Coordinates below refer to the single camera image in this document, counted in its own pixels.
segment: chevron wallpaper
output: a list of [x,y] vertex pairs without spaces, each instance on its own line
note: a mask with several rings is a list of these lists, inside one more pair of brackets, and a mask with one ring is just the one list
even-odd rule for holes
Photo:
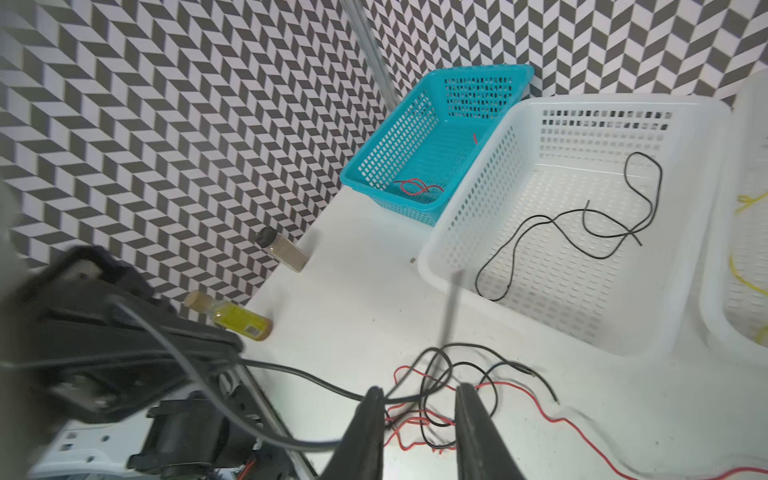
[[361,0],[402,97],[427,72],[530,64],[531,95],[663,92],[733,102],[768,65],[767,0]]
[[31,267],[100,244],[177,306],[248,300],[276,266],[256,232],[301,236],[385,115],[337,0],[20,0],[0,22],[13,244]]

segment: white table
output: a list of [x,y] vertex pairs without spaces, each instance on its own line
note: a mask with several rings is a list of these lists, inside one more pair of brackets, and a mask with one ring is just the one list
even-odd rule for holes
[[[429,232],[344,187],[299,242],[312,256],[305,270],[279,266],[247,304],[275,327],[262,343],[244,340],[245,355],[304,369],[361,394],[373,385],[388,389],[395,368],[438,341],[445,295],[424,282],[412,263]],[[466,306],[458,310],[452,340],[481,343],[537,369],[561,406],[531,377],[511,369],[496,372],[530,386],[547,413],[571,418],[628,474],[618,462],[654,478],[710,477],[737,465],[768,468],[768,371],[722,357],[707,346],[703,332],[690,300],[673,357],[631,371],[558,358],[546,345]],[[486,368],[493,361],[464,348],[449,355]],[[355,402],[295,376],[254,373],[294,436],[342,436]],[[479,380],[474,370],[457,373]],[[413,377],[400,394],[417,391]],[[525,394],[499,388],[494,421],[528,480],[618,478],[571,427],[547,423]],[[491,399],[490,387],[481,397]],[[447,416],[453,415],[453,401],[451,392],[430,399]],[[418,430],[405,427],[404,443],[419,439]],[[444,438],[453,439],[449,429]],[[308,456],[319,472],[330,458]],[[402,452],[391,444],[384,456],[384,478],[456,478],[454,452],[438,455],[425,446]]]

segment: blue basket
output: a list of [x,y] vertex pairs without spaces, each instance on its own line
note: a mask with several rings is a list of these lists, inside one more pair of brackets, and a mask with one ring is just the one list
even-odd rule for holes
[[[533,76],[528,65],[435,70],[422,78],[341,172],[382,207],[434,225],[498,121]],[[438,185],[410,196],[398,180]],[[414,184],[402,188],[414,193]]]

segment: bottle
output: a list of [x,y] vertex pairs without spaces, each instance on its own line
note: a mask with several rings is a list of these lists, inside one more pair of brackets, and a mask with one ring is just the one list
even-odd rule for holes
[[272,320],[226,300],[214,300],[199,290],[190,292],[184,306],[205,313],[215,323],[260,342],[272,333]]
[[256,235],[256,243],[275,260],[285,263],[294,272],[300,272],[310,258],[299,247],[272,227],[264,227]]

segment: black lid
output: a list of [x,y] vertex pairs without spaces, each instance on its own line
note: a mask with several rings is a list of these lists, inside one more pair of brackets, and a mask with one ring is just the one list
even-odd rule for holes
[[277,230],[272,227],[264,227],[256,235],[256,244],[261,248],[267,248],[277,238]]

